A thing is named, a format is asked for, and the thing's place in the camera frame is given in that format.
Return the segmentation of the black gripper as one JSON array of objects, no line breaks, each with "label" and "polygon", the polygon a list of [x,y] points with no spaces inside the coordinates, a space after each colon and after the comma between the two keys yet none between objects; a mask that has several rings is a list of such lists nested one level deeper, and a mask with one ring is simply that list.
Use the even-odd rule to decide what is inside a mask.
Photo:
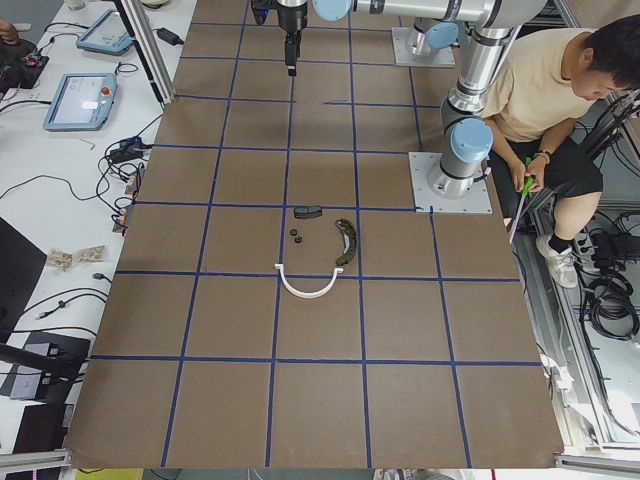
[{"label": "black gripper", "polygon": [[287,32],[284,42],[284,60],[290,77],[297,75],[300,55],[300,33],[307,26],[307,0],[276,0],[278,25]]}]

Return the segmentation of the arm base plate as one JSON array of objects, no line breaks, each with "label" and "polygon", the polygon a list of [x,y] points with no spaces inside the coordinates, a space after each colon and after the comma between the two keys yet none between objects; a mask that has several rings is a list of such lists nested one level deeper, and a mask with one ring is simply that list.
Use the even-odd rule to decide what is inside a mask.
[{"label": "arm base plate", "polygon": [[409,153],[414,210],[425,214],[492,214],[482,163],[474,165],[469,178],[455,179],[442,171],[440,157],[438,152]]},{"label": "arm base plate", "polygon": [[393,27],[392,42],[395,64],[407,67],[453,68],[452,45],[458,37],[458,26],[445,22],[421,32],[415,27]]}]

